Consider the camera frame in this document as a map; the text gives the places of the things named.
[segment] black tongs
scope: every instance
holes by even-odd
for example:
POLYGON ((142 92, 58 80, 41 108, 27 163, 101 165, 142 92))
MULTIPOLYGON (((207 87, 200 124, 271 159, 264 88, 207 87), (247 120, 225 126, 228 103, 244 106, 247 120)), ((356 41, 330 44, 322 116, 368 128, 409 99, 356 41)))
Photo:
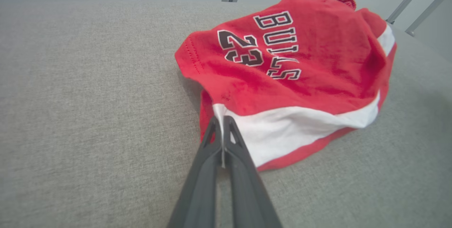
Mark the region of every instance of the black tongs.
POLYGON ((217 118, 210 120, 168 228, 215 227, 216 170, 220 165, 231 174, 234 227, 281 228, 242 135, 230 116, 224 117, 223 134, 217 118))

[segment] red fabric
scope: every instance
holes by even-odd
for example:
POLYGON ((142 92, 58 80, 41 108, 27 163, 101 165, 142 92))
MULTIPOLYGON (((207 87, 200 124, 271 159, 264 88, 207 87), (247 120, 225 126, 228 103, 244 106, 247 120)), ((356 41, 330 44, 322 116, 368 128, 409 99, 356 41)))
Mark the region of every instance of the red fabric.
MULTIPOLYGON (((377 38, 386 28, 378 15, 361 9, 355 11, 354 0, 282 0, 261 12, 225 22, 209 31, 192 33, 176 52, 176 61, 182 74, 199 82, 205 89, 202 92, 200 127, 203 137, 210 118, 212 105, 224 104, 234 113, 245 116, 280 107, 299 106, 340 114, 360 109, 375 99, 381 91, 381 107, 388 90, 395 48, 386 57, 377 38), (288 12, 292 23, 262 29, 255 16, 288 12), (296 34, 282 36, 265 35, 274 31, 294 28, 296 34), (219 31, 225 30, 245 40, 252 35, 257 46, 244 46, 226 38, 233 48, 222 48, 219 31), (296 41, 270 45, 279 38, 296 36, 296 41), (271 53, 276 49, 297 46, 297 52, 271 53), (251 60, 251 51, 261 52, 261 65, 248 66, 239 63, 240 55, 251 60), (229 51, 236 51, 237 60, 227 60, 229 51), (276 56, 296 59, 297 62, 280 62, 280 68, 271 68, 276 56), (288 73, 279 80, 274 77, 281 72, 288 73)), ((281 168, 304 159, 322 149, 326 144, 351 131, 339 130, 326 138, 319 139, 309 146, 278 159, 259 170, 281 168)))

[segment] red garment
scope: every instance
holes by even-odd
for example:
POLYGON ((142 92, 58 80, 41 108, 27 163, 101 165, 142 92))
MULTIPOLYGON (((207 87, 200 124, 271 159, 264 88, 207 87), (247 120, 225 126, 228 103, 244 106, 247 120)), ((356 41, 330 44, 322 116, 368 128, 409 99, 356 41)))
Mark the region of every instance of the red garment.
POLYGON ((391 28, 354 0, 282 0, 194 32, 176 52, 199 82, 203 137, 234 117, 259 170, 282 168, 375 119, 388 92, 391 28))

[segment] gray fabric surface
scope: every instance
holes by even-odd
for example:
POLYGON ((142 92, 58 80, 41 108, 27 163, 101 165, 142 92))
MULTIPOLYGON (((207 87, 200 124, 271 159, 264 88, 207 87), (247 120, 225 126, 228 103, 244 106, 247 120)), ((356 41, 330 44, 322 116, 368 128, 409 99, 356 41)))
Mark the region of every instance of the gray fabric surface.
MULTIPOLYGON (((0 9, 0 227, 164 227, 199 143, 174 52, 263 7, 83 2, 0 9)), ((405 33, 377 121, 261 173, 285 227, 452 226, 452 64, 405 33)), ((231 227, 226 174, 218 226, 231 227)))

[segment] clothing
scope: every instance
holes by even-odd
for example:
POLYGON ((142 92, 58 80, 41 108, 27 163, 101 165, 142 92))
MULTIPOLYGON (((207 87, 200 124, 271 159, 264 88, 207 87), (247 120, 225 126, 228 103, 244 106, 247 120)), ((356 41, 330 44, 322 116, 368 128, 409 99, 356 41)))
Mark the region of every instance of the clothing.
POLYGON ((258 170, 282 168, 372 123, 386 98, 397 45, 354 0, 282 0, 194 32, 176 52, 199 82, 203 137, 234 117, 258 170))

